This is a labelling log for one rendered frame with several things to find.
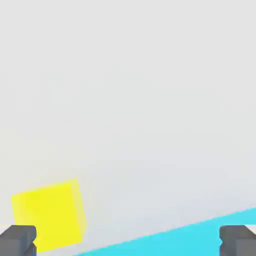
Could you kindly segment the small yellow cube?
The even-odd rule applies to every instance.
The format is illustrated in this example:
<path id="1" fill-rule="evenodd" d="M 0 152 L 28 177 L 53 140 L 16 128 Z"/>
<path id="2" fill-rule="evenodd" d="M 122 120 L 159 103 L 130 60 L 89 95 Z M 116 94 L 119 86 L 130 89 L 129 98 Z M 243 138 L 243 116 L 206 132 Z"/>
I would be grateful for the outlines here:
<path id="1" fill-rule="evenodd" d="M 38 252 L 83 241 L 87 221 L 78 179 L 17 193 L 11 204 L 16 225 L 36 227 Z"/>

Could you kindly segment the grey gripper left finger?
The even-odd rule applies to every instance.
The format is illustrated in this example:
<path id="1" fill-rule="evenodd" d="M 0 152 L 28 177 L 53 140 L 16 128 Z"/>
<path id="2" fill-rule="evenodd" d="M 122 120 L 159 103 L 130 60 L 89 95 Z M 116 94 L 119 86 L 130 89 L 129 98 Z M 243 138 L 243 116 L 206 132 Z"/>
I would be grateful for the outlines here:
<path id="1" fill-rule="evenodd" d="M 33 225 L 11 225 L 0 234 L 0 256 L 37 256 Z"/>

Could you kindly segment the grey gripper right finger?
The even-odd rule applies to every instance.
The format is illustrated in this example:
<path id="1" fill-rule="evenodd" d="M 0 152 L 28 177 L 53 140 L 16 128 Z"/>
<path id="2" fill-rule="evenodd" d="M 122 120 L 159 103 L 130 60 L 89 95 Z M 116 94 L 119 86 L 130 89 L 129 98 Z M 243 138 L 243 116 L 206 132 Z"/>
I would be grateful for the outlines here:
<path id="1" fill-rule="evenodd" d="M 256 256 L 256 234 L 245 225 L 223 225 L 219 256 Z"/>

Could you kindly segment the large cyan box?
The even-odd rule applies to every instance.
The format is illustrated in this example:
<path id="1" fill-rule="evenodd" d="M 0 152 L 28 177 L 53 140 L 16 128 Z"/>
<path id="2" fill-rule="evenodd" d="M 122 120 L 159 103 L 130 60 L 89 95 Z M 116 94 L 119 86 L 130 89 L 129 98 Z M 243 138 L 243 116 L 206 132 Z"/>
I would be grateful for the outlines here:
<path id="1" fill-rule="evenodd" d="M 256 207 L 75 256 L 220 256 L 223 225 L 256 225 Z"/>

